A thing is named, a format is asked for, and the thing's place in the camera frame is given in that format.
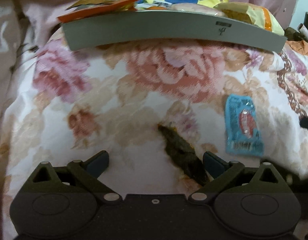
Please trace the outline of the round rice cracker packet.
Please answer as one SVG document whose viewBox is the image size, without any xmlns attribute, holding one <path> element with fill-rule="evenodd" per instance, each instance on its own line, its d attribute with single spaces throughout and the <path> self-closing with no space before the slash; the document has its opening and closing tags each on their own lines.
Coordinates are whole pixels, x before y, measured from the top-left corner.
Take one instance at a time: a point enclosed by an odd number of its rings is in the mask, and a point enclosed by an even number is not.
<svg viewBox="0 0 308 240">
<path fill-rule="evenodd" d="M 173 11 L 196 12 L 218 17 L 227 17 L 226 14 L 220 10 L 194 3 L 173 4 L 170 5 L 168 9 Z"/>
</svg>

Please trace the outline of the white rolled tube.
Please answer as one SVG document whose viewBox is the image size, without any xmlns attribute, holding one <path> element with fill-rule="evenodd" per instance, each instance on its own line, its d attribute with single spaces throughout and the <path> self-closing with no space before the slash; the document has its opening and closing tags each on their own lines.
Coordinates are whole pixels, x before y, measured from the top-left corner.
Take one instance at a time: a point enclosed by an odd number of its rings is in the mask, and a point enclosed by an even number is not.
<svg viewBox="0 0 308 240">
<path fill-rule="evenodd" d="M 303 23 L 301 23 L 299 24 L 297 29 L 299 33 L 302 34 L 308 40 L 308 29 L 306 28 L 306 26 Z"/>
</svg>

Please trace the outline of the light blue jelly packet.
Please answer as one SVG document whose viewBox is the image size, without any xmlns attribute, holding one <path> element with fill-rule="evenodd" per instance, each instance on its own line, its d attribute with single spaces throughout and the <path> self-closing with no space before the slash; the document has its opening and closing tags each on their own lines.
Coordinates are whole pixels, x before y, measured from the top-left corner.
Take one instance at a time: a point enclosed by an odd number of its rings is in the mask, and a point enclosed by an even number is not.
<svg viewBox="0 0 308 240">
<path fill-rule="evenodd" d="M 264 143 L 252 98 L 230 94 L 225 104 L 226 153 L 262 157 Z"/>
</svg>

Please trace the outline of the dark seaweed snack packet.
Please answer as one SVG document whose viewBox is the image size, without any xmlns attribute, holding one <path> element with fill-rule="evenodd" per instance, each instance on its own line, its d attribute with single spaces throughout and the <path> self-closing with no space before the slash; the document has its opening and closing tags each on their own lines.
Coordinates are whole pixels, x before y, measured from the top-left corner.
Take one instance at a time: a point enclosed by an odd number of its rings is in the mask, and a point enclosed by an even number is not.
<svg viewBox="0 0 308 240">
<path fill-rule="evenodd" d="M 158 131 L 165 139 L 165 152 L 175 165 L 200 186 L 205 186 L 210 180 L 203 162 L 197 157 L 191 144 L 181 137 L 175 128 L 159 124 Z"/>
</svg>

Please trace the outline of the floral bed sheet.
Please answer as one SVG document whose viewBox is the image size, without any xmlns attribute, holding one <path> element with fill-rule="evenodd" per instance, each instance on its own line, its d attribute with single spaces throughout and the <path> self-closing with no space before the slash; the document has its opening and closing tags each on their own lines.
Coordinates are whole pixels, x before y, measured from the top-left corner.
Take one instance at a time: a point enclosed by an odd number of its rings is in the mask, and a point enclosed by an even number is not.
<svg viewBox="0 0 308 240">
<path fill-rule="evenodd" d="M 175 128 L 196 155 L 224 160 L 225 103 L 249 96 L 264 156 L 308 176 L 308 57 L 197 40 L 149 40 L 71 51 L 58 30 L 24 50 L 0 113 L 0 239 L 16 236 L 10 204 L 42 161 L 63 166 L 101 150 L 101 181 L 119 192 L 185 193 L 198 184 L 176 167 L 157 130 Z"/>
</svg>

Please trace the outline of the yellow blue dinosaur snack bag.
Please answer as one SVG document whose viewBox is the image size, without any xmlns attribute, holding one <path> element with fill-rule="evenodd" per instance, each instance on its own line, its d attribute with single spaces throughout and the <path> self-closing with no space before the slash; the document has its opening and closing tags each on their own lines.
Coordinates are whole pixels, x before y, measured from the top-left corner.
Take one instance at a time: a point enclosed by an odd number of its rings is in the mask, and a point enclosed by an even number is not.
<svg viewBox="0 0 308 240">
<path fill-rule="evenodd" d="M 168 8 L 174 4 L 189 3 L 213 8 L 219 3 L 225 3 L 228 1 L 229 0 L 138 0 L 136 1 L 136 6 L 143 9 L 147 9 L 152 6 L 161 6 Z"/>
</svg>

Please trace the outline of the grey shallow cardboard box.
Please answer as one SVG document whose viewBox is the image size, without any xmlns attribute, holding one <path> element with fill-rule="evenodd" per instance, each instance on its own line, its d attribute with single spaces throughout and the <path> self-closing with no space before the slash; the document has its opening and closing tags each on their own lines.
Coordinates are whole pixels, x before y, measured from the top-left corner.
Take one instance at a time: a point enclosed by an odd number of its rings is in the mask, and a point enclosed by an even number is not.
<svg viewBox="0 0 308 240">
<path fill-rule="evenodd" d="M 228 17 L 169 9 L 113 12 L 61 24 L 71 50 L 140 40 L 196 39 L 279 53 L 286 42 L 284 35 Z"/>
</svg>

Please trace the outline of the orange cloth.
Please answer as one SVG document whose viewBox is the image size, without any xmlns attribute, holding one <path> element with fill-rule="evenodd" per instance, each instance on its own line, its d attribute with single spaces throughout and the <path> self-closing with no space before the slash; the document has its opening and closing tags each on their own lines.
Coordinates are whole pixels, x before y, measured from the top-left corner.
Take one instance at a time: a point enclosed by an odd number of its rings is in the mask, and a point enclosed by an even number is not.
<svg viewBox="0 0 308 240">
<path fill-rule="evenodd" d="M 301 40 L 301 41 L 287 41 L 286 43 L 295 52 L 308 57 L 308 42 Z"/>
</svg>

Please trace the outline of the pale pink duvet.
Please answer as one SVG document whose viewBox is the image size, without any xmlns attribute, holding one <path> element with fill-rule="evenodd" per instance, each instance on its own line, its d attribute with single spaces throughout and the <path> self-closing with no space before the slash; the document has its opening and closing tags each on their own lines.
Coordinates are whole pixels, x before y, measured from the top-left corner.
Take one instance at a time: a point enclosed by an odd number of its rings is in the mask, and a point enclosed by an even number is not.
<svg viewBox="0 0 308 240">
<path fill-rule="evenodd" d="M 0 113 L 7 100 L 21 107 L 33 94 L 36 55 L 58 23 L 57 16 L 76 0 L 0 0 Z"/>
</svg>

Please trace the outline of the yellow orange bread packet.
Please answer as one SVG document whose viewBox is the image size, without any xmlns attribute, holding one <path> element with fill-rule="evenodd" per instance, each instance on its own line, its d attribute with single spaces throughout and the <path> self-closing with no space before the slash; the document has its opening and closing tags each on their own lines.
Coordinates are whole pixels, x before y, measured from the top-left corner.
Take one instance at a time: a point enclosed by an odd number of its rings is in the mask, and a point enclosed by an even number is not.
<svg viewBox="0 0 308 240">
<path fill-rule="evenodd" d="M 284 30 L 273 14 L 265 7 L 243 2 L 225 2 L 214 6 L 229 18 L 255 25 L 277 35 L 284 35 Z"/>
</svg>

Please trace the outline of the red orange snack packet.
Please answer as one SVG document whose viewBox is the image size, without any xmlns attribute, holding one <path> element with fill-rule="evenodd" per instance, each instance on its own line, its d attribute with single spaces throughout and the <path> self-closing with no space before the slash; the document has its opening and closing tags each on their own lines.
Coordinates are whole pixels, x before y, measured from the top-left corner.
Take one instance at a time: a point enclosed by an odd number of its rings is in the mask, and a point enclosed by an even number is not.
<svg viewBox="0 0 308 240">
<path fill-rule="evenodd" d="M 57 19 L 61 23 L 68 23 L 68 22 L 80 20 L 83 18 L 110 14 L 113 12 L 121 12 L 121 11 L 129 11 L 129 10 L 135 11 L 136 9 L 134 5 L 137 2 L 138 0 L 118 0 L 110 4 L 93 5 L 91 7 L 78 9 L 68 14 L 58 16 Z"/>
</svg>

